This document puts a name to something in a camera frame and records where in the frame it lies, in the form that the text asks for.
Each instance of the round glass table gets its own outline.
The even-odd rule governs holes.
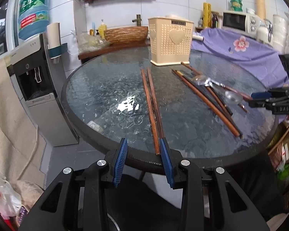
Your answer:
[[[233,121],[243,133],[235,138],[213,111],[171,69],[188,74],[182,65],[158,67],[150,47],[124,49],[92,59],[75,70],[62,90],[62,105],[78,133],[103,153],[116,149],[122,137],[129,144],[126,165],[163,174],[153,135],[140,69],[151,68],[163,129],[170,148],[200,167],[228,167],[263,151],[278,125],[264,108],[248,113],[232,105]],[[190,65],[216,81],[248,95],[265,91],[241,67],[213,55],[191,51]]]

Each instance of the blue water jug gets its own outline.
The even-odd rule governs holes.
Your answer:
[[[18,36],[22,40],[46,32],[49,24],[49,0],[20,0]]]

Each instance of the spoon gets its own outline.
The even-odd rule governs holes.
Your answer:
[[[216,84],[210,82],[209,86],[218,92],[220,92],[222,95],[225,96],[225,103],[229,105],[238,105],[242,103],[243,101],[243,96],[239,95],[238,93],[224,90],[221,87],[217,86]]]
[[[214,81],[213,79],[211,79],[208,76],[198,75],[198,76],[195,77],[194,80],[195,80],[196,84],[199,85],[199,86],[204,86],[206,84],[209,84],[209,82],[212,82],[213,84],[216,84],[217,86],[219,86],[219,87],[221,87],[221,88],[223,88],[225,90],[232,91],[232,92],[234,92],[234,93],[236,93],[238,95],[241,95],[243,97],[243,99],[245,101],[247,101],[247,102],[252,100],[252,98],[249,95],[246,95],[246,94],[244,94],[242,92],[239,92],[239,91],[237,91],[237,90],[235,90],[233,88],[230,88],[229,86],[227,86],[227,85],[225,85],[223,83],[219,83],[217,81]]]
[[[195,83],[198,86],[211,87],[211,88],[217,90],[223,96],[225,96],[225,102],[227,104],[238,105],[238,104],[242,103],[242,101],[243,101],[243,96],[241,96],[238,93],[232,92],[232,91],[224,90],[223,88],[221,88],[219,86],[219,83],[213,81],[211,78],[209,78],[205,75],[197,76],[195,79]]]

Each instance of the black table edge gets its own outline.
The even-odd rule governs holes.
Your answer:
[[[62,95],[61,95],[62,107],[70,123],[72,124],[74,129],[78,132],[78,134],[88,144],[96,148],[98,151],[106,154],[109,150],[118,148],[119,142],[110,140],[109,138],[103,136],[102,134],[98,133],[97,131],[90,128],[87,124],[85,124],[72,111],[66,99],[67,84],[70,81],[70,78],[73,76],[73,74],[82,66],[74,70],[74,72],[69,75],[69,77],[67,78],[67,80],[65,81],[63,85]],[[188,158],[188,160],[195,162],[199,167],[203,167],[207,169],[212,169],[216,167],[231,168],[237,164],[240,164],[241,162],[245,162],[265,150],[265,147],[271,142],[271,140],[273,139],[275,135],[275,132],[278,126],[278,119],[279,119],[278,116],[276,116],[271,131],[266,136],[266,138],[264,138],[264,140],[257,145],[254,145],[252,147],[249,147],[246,150],[242,150],[238,153],[233,153],[231,155],[224,156],[224,157]],[[126,157],[125,164],[127,166],[139,169],[141,171],[146,171],[149,173],[161,174],[161,175],[165,174],[160,156],[157,156],[155,153],[138,150],[130,146],[128,148],[128,154]]]

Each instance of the microwave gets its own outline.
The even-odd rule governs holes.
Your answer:
[[[223,12],[222,29],[231,30],[254,39],[256,39],[260,23],[264,23],[264,21],[254,14],[239,11]]]

